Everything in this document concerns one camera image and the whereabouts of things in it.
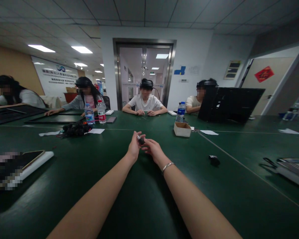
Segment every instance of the red paper sign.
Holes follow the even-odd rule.
[[[263,81],[267,80],[269,77],[272,77],[273,75],[274,75],[274,72],[272,71],[270,66],[267,66],[260,72],[256,73],[255,77],[257,78],[257,80],[259,82],[263,82]]]

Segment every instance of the water bottle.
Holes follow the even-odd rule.
[[[90,107],[89,103],[85,104],[84,111],[85,111],[86,122],[88,124],[95,124],[94,112],[93,112],[92,108]]]
[[[175,122],[183,122],[184,114],[185,114],[185,102],[181,102],[178,110],[177,110],[177,115],[176,115],[176,120]]]
[[[282,118],[283,120],[293,120],[297,115],[299,111],[299,103],[295,103],[293,106],[291,106],[285,116]]]
[[[106,123],[106,105],[104,104],[104,102],[102,102],[102,100],[98,100],[97,102],[97,114],[99,115],[99,122]]]

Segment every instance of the silver bracelet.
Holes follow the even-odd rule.
[[[169,163],[169,164],[166,164],[166,165],[165,165],[165,167],[164,167],[163,170],[162,170],[162,175],[164,175],[164,170],[165,170],[167,167],[171,166],[172,164],[174,164],[174,163]]]

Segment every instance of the black chair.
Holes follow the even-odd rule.
[[[106,110],[111,109],[110,98],[108,96],[103,96],[104,103],[106,105]]]
[[[131,101],[132,99],[133,99],[133,98],[129,98],[130,101]],[[135,111],[135,106],[132,106],[131,109]]]

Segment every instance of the person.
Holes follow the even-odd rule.
[[[93,112],[96,112],[97,101],[103,101],[103,96],[97,90],[97,88],[95,88],[92,81],[89,78],[82,76],[76,80],[75,85],[79,88],[79,94],[69,104],[62,106],[57,110],[45,112],[44,115],[49,116],[70,109],[83,110],[86,103],[89,103],[90,107],[93,109]]]
[[[0,108],[7,105],[31,105],[47,108],[37,93],[21,86],[12,76],[0,75],[0,94]]]
[[[188,114],[198,115],[200,106],[202,105],[205,93],[206,93],[206,87],[216,87],[217,81],[213,78],[210,78],[209,80],[201,80],[197,83],[197,96],[190,96],[187,98],[185,106],[186,106],[186,112]]]
[[[151,155],[163,171],[192,238],[241,238],[213,203],[171,164],[159,143],[141,134],[134,132],[125,156],[70,209],[47,239],[97,238],[130,169],[137,161],[140,149]],[[138,135],[144,138],[143,146],[138,142]]]
[[[166,107],[159,101],[159,99],[152,95],[153,82],[148,79],[142,79],[140,85],[141,94],[134,96],[130,102],[128,102],[122,109],[123,112],[135,114],[135,115],[145,115],[147,111],[148,116],[156,116],[160,114],[167,113]]]

